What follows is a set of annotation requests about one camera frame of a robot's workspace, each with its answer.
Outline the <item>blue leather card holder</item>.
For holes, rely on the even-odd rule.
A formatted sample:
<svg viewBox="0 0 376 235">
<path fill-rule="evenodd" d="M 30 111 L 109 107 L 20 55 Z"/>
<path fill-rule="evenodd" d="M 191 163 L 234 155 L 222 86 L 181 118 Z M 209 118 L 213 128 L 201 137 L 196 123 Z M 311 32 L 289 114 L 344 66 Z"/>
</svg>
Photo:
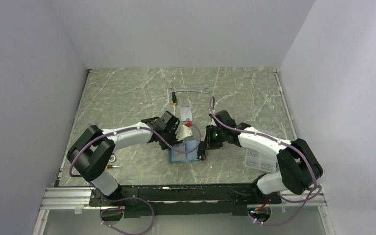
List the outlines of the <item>blue leather card holder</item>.
<svg viewBox="0 0 376 235">
<path fill-rule="evenodd" d="M 169 149 L 168 161 L 170 163 L 201 161 L 198 155 L 199 146 L 197 145 L 199 143 L 199 140 L 188 140 L 174 146 L 177 151 L 174 149 Z"/>
</svg>

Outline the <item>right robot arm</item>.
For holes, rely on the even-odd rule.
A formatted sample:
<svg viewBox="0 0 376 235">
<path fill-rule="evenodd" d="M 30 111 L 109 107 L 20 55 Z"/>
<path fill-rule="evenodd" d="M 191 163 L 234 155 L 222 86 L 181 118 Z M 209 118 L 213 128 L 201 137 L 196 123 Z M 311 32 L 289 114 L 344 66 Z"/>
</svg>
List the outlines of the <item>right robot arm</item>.
<svg viewBox="0 0 376 235">
<path fill-rule="evenodd" d="M 305 140 L 279 139 L 247 123 L 237 124 L 226 110 L 210 114 L 210 117 L 212 122 L 200 142 L 198 159 L 204 158 L 205 151 L 220 149 L 228 143 L 254 150 L 275 165 L 273 170 L 251 183 L 250 196 L 254 202 L 262 203 L 269 194 L 279 191 L 301 195 L 306 190 L 318 189 L 317 180 L 323 175 L 323 169 Z"/>
</svg>

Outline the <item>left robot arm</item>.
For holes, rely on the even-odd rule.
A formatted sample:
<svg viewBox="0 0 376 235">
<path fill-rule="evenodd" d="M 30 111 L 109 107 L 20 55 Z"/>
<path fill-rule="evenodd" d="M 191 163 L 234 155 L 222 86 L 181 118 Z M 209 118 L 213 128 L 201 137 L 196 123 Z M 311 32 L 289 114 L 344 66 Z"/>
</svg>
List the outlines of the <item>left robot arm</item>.
<svg viewBox="0 0 376 235">
<path fill-rule="evenodd" d="M 106 204 L 116 205 L 123 196 L 122 186 L 106 168 L 111 155 L 133 145 L 152 142 L 158 143 L 161 150 L 167 150 L 181 143 L 176 134 L 179 124 L 180 120 L 166 111 L 160 117 L 143 119 L 122 128 L 102 130 L 91 125 L 67 152 L 69 175 L 83 178 L 102 193 Z"/>
</svg>

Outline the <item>single black credit card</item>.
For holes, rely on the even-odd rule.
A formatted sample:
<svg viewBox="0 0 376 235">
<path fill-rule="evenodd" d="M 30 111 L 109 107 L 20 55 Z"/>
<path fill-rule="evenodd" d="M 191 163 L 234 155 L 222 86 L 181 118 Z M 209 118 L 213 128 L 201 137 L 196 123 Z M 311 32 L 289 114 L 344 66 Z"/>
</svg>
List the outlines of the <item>single black credit card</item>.
<svg viewBox="0 0 376 235">
<path fill-rule="evenodd" d="M 201 141 L 198 146 L 197 159 L 203 161 L 205 159 L 205 153 L 207 150 L 207 144 L 204 141 Z"/>
</svg>

